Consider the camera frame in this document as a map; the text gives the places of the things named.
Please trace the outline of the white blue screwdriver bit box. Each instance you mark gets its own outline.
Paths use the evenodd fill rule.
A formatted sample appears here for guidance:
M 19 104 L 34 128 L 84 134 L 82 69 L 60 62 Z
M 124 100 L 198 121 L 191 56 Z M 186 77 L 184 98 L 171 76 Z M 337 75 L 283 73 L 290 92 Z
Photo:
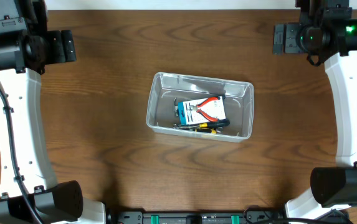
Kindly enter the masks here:
M 193 125 L 226 119 L 224 100 L 215 97 L 178 103 L 181 125 Z

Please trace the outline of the slim black yellow screwdriver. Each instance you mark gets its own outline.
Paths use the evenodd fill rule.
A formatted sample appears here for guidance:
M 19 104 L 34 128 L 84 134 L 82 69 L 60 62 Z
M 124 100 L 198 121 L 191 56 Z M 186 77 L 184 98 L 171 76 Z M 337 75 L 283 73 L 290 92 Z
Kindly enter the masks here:
M 177 125 L 175 128 L 177 129 L 196 129 L 196 128 L 220 128 L 230 125 L 230 121 L 228 119 L 221 119 L 215 122 L 201 123 L 201 124 L 193 124 L 193 125 Z

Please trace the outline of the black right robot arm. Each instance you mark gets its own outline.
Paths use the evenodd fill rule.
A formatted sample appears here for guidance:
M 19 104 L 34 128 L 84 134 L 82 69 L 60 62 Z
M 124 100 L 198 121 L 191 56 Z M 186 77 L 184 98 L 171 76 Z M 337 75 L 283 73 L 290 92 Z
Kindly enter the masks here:
M 285 223 L 348 223 L 357 207 L 357 19 L 348 1 L 298 0 L 298 22 L 274 28 L 274 54 L 306 54 L 324 66 L 335 107 L 335 167 L 312 170 L 310 188 L 285 204 Z

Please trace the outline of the small black red hammer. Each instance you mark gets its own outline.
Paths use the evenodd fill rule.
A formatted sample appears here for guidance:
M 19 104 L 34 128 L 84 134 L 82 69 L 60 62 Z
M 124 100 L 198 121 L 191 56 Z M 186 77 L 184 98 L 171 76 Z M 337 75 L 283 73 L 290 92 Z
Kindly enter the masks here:
M 215 98 L 218 98 L 219 100 L 225 100 L 226 96 L 225 95 L 217 95 L 217 96 L 213 96 Z M 178 102 L 177 102 L 177 98 L 174 98 L 174 115 L 175 117 L 179 117 L 179 109 L 178 109 Z

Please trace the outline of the stubby yellow black screwdriver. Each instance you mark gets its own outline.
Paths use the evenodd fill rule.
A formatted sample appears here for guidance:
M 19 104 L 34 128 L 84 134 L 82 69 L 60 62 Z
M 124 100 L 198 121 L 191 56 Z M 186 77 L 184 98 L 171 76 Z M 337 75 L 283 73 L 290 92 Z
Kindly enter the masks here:
M 217 131 L 215 129 L 210 129 L 210 128 L 196 128 L 192 129 L 192 131 L 197 132 L 197 133 L 208 133 L 208 134 L 216 134 Z

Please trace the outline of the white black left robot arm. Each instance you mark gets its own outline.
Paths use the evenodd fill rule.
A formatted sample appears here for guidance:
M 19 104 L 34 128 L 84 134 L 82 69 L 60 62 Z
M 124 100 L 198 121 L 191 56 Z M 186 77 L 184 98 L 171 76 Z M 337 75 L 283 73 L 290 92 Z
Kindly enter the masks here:
M 44 1 L 0 0 L 0 223 L 108 223 L 105 205 L 59 182 L 40 109 L 45 66 L 74 62 L 70 30 L 49 30 Z

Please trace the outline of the silver double ring wrench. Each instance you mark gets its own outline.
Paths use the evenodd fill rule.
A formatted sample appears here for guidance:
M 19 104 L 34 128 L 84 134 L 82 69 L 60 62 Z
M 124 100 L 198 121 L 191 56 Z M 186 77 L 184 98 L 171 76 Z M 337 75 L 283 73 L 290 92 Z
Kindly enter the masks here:
M 173 128 L 186 130 L 186 131 L 194 131 L 199 133 L 209 133 L 209 134 L 222 133 L 224 129 L 222 126 L 218 124 L 211 124 L 211 123 L 203 123 L 203 124 L 195 124 L 195 125 L 173 124 Z

